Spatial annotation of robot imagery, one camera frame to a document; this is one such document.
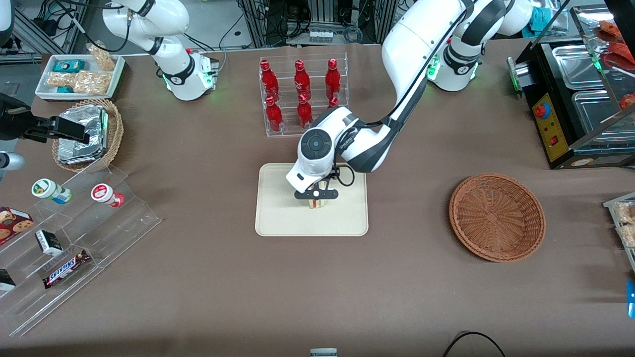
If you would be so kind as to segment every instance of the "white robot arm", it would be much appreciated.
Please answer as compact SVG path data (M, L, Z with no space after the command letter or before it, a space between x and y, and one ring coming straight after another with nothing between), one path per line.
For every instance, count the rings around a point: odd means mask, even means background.
M214 89L218 63L188 53L175 37L187 31L190 21L179 0L119 0L112 7L102 12L106 27L152 55L175 97L194 100Z
M372 123L345 107L322 113L302 135L298 160L286 176L298 191L296 197L326 197L324 191L308 188L337 175L338 154L357 172L376 170L423 95L432 57L438 53L441 57L434 82L445 90L461 90L485 42L501 29L506 34L520 31L531 10L529 0L418 0L392 28L382 48L384 67L397 92L395 107ZM371 129L376 126L381 126L377 132Z

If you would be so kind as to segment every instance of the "beige tray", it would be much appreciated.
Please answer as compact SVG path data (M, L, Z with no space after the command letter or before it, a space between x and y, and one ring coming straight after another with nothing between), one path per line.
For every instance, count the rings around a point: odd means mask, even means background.
M332 180L330 188L340 196L326 206L311 210L304 200L293 197L295 190L284 177L293 164L266 164L260 168L256 232L261 236L363 236L368 231L366 175L355 173L353 186ZM342 169L342 181L351 173Z

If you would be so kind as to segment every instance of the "red emergency stop button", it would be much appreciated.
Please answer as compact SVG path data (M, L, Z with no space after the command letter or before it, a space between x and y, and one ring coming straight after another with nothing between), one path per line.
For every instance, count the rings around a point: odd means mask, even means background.
M549 107L548 103L542 103L533 110L533 115L540 119L547 119L550 114L551 107Z

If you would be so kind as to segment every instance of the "red bottle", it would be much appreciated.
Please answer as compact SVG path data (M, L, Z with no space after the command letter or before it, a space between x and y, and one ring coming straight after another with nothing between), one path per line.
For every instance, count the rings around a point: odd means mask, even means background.
M262 69L262 82L265 85L265 93L273 96L277 102L280 100L280 87L277 83L276 74L271 70L268 60L260 61L260 68Z
M309 74L304 69L304 61L297 60L295 61L295 89L298 91L298 96L300 94L306 94L307 100L311 100L311 81L309 79Z
M298 97L298 117L300 118L300 126L303 129L309 129L311 123L313 123L313 111L311 110L311 104L305 93L300 94Z
M339 100L337 99L337 96L335 95L332 96L331 100L328 101L328 108L335 108L338 105L339 105Z
M274 96L267 95L267 119L269 120L269 126L273 131L283 131L284 130L284 122L282 121L282 111L280 111L280 107L277 106L276 100Z
M337 60L331 58L328 61L328 71L326 72L326 98L340 95L340 71L337 70Z

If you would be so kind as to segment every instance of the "blue object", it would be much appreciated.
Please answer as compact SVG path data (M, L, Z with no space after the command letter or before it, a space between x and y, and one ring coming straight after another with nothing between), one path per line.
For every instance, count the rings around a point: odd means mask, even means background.
M626 313L635 319L635 286L630 279L626 281Z
M547 119L551 114L551 106L549 103L543 103L542 105L545 107L545 115L542 116L542 119Z
M533 8L529 23L521 31L521 33L523 34L523 37L525 38L538 37L538 35L540 35L542 30L544 30L545 27L547 27L547 25L549 24L549 21L551 21L551 17L552 17L551 9Z
M77 73L84 69L84 60L57 61L53 65L53 72Z
M57 87L57 93L75 93L71 87Z

